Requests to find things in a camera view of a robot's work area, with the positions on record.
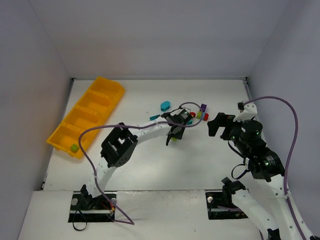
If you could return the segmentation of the green blue red lego stack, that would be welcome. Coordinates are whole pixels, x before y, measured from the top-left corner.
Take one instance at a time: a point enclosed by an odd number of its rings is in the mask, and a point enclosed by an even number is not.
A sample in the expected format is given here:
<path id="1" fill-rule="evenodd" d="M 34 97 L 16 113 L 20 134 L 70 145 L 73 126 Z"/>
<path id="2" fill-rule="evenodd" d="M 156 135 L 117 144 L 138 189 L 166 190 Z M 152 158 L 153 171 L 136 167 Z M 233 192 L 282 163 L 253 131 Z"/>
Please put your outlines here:
<path id="1" fill-rule="evenodd" d="M 209 119 L 209 114 L 206 112 L 201 112 L 199 111 L 196 115 L 196 118 L 202 121 L 208 121 Z"/>

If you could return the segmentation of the purple small lego cube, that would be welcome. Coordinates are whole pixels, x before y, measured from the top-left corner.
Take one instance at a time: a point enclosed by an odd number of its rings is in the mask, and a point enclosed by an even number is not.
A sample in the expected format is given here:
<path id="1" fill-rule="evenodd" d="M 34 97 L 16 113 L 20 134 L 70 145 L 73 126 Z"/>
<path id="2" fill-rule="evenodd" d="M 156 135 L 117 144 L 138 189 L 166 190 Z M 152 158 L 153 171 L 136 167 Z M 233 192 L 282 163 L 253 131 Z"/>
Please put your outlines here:
<path id="1" fill-rule="evenodd" d="M 207 108 L 207 105 L 202 103 L 201 106 L 200 106 L 200 109 L 201 109 L 201 111 L 202 111 L 203 113 L 206 112 L 206 108 Z"/>

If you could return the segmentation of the rainbow curved lego stack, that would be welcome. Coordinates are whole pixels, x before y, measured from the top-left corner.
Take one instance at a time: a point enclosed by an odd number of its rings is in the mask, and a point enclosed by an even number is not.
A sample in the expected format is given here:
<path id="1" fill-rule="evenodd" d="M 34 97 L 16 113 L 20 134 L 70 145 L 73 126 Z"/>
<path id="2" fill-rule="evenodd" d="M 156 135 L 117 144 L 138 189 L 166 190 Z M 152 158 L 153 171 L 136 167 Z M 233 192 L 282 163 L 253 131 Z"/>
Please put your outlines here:
<path id="1" fill-rule="evenodd" d="M 196 114 L 194 112 L 190 112 L 191 119 L 187 122 L 187 125 L 193 124 L 193 119 L 196 117 Z"/>

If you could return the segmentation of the small green lego brick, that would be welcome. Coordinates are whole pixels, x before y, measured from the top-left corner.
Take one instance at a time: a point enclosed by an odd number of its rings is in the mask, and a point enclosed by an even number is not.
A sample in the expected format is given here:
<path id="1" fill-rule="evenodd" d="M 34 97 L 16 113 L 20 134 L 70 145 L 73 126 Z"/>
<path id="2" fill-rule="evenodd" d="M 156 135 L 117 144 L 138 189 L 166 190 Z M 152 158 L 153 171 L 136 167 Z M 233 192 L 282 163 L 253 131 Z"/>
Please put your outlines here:
<path id="1" fill-rule="evenodd" d="M 73 152 L 73 153 L 76 153 L 78 150 L 79 150 L 79 146 L 77 144 L 72 144 L 70 146 L 70 150 Z"/>

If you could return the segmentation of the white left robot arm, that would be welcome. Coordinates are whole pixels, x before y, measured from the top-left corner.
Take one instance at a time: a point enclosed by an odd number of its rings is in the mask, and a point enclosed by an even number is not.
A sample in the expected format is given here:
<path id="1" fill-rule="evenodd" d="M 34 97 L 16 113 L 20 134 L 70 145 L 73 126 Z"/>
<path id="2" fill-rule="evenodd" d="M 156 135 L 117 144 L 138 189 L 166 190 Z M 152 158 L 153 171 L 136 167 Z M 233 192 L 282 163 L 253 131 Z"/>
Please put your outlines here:
<path id="1" fill-rule="evenodd" d="M 81 187 L 80 193 L 87 205 L 101 195 L 115 170 L 126 164 L 131 158 L 137 145 L 148 140 L 166 136 L 165 145 L 168 146 L 172 138 L 182 139 L 185 126 L 193 119 L 187 109 L 177 114 L 169 112 L 162 114 L 155 120 L 141 126 L 128 128 L 123 122 L 115 127 L 101 144 L 101 160 L 94 169 L 93 177 Z"/>

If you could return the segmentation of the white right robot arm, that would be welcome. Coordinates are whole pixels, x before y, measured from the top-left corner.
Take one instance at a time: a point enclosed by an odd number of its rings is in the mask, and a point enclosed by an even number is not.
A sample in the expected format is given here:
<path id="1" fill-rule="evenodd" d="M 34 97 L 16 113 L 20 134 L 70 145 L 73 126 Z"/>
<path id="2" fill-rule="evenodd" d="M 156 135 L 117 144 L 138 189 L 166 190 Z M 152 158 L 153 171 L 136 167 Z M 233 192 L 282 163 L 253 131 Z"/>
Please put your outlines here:
<path id="1" fill-rule="evenodd" d="M 207 123 L 208 134 L 214 137 L 219 128 L 220 138 L 242 159 L 245 173 L 261 187 L 271 209 L 268 213 L 250 194 L 240 179 L 225 177 L 222 180 L 223 206 L 236 206 L 258 228 L 263 240 L 318 240 L 306 226 L 285 183 L 285 168 L 279 156 L 267 147 L 262 139 L 263 126 L 254 118 L 236 121 L 235 115 L 219 112 Z"/>

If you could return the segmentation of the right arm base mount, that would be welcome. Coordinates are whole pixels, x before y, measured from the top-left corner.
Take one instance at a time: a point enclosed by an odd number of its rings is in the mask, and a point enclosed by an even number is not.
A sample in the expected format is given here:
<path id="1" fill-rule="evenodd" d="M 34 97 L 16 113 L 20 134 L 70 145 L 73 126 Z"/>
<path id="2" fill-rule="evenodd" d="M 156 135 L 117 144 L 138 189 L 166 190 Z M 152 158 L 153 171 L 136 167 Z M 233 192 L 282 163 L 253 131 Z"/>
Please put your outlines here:
<path id="1" fill-rule="evenodd" d="M 207 216 L 209 220 L 242 220 L 247 219 L 247 215 L 233 203 L 225 202 L 223 192 L 206 191 Z"/>

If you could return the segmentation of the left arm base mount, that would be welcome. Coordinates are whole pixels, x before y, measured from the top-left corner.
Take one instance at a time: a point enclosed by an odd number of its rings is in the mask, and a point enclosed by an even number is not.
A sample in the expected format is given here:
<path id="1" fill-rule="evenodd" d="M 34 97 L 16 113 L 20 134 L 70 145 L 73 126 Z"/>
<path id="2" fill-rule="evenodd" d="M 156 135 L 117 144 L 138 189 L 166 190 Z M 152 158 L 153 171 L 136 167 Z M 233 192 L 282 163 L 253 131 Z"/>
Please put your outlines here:
<path id="1" fill-rule="evenodd" d="M 79 191 L 73 192 L 70 208 L 69 223 L 109 223 L 115 219 L 115 206 L 102 195 L 86 203 Z"/>

